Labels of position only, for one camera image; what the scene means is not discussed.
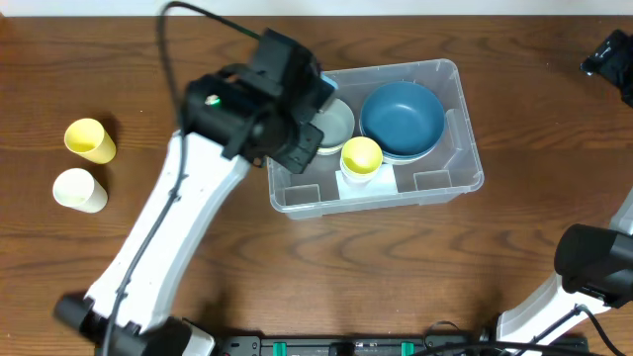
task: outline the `gray plastic container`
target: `gray plastic container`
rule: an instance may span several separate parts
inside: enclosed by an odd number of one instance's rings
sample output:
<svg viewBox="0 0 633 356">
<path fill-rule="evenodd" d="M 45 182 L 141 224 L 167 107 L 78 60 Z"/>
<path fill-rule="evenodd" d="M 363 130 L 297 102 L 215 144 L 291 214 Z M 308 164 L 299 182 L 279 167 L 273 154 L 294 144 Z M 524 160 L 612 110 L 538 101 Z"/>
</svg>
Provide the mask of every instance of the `gray plastic container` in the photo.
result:
<svg viewBox="0 0 633 356">
<path fill-rule="evenodd" d="M 358 120 L 365 98 L 381 85 L 400 80 L 423 85 L 439 98 L 446 110 L 447 130 L 424 157 L 394 166 L 398 193 L 392 195 L 341 200 L 335 177 L 340 169 L 340 152 L 317 155 L 303 174 L 292 174 L 268 159 L 270 203 L 275 210 L 298 220 L 367 209 L 439 204 L 474 192 L 484 184 L 484 170 L 455 63 L 435 59 L 335 70 L 325 75 L 338 83 L 337 97 L 354 112 L 354 136 L 360 135 Z"/>
</svg>

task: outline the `green tape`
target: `green tape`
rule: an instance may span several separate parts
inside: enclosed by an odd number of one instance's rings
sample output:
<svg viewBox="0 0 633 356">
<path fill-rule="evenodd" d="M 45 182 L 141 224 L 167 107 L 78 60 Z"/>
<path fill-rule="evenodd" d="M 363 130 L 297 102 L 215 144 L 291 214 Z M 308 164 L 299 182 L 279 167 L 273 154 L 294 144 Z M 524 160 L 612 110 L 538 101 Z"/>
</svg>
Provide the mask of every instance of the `green tape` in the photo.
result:
<svg viewBox="0 0 633 356">
<path fill-rule="evenodd" d="M 286 343 L 285 342 L 274 342 L 273 343 L 273 356 L 286 356 Z"/>
<path fill-rule="evenodd" d="M 415 353 L 415 345 L 412 342 L 403 342 L 402 345 L 402 356 L 411 356 Z"/>
</svg>

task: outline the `blue object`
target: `blue object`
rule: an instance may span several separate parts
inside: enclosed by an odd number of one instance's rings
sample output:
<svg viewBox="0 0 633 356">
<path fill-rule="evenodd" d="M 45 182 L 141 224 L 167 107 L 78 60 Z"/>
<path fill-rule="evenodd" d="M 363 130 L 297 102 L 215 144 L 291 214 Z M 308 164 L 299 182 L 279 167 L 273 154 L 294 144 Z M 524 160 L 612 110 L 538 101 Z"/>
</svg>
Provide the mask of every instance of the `blue object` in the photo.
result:
<svg viewBox="0 0 633 356">
<path fill-rule="evenodd" d="M 440 141 L 444 108 L 435 94 L 411 82 L 394 82 L 369 95 L 360 114 L 361 133 L 395 159 L 422 157 Z"/>
</svg>

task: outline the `brown tabletop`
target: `brown tabletop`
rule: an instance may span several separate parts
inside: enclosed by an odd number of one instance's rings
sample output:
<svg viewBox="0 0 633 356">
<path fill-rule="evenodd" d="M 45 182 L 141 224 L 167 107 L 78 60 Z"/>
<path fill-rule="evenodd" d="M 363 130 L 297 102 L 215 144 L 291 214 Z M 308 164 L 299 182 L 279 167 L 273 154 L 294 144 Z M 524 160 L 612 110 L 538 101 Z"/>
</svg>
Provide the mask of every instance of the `brown tabletop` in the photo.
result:
<svg viewBox="0 0 633 356">
<path fill-rule="evenodd" d="M 266 171 L 228 197 L 178 290 L 174 315 L 213 330 L 418 334 L 437 320 L 475 329 L 553 271 L 572 223 L 606 226 L 633 186 L 633 109 L 579 64 L 628 17 L 239 18 L 311 48 L 325 69 L 434 58 L 457 63 L 483 188 L 446 205 L 294 222 L 269 203 Z M 174 130 L 152 18 L 0 19 L 0 354 L 88 355 L 50 315 L 121 247 Z M 172 19 L 179 82 L 245 61 L 254 41 L 204 18 Z M 107 165 L 70 153 L 72 121 L 104 122 Z M 83 167 L 110 201 L 63 208 L 54 178 Z M 633 352 L 633 307 L 598 318 Z M 585 321 L 574 331 L 605 353 Z"/>
</svg>

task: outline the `white backdrop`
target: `white backdrop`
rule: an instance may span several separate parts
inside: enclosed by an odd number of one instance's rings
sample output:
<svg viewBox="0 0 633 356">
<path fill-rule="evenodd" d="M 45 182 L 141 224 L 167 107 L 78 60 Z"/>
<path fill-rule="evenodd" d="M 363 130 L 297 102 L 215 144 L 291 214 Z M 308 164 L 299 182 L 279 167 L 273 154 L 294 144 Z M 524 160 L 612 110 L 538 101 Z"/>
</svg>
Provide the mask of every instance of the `white backdrop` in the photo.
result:
<svg viewBox="0 0 633 356">
<path fill-rule="evenodd" d="M 0 0 L 5 16 L 152 16 L 167 0 Z M 221 15 L 633 15 L 633 0 L 190 0 Z"/>
</svg>

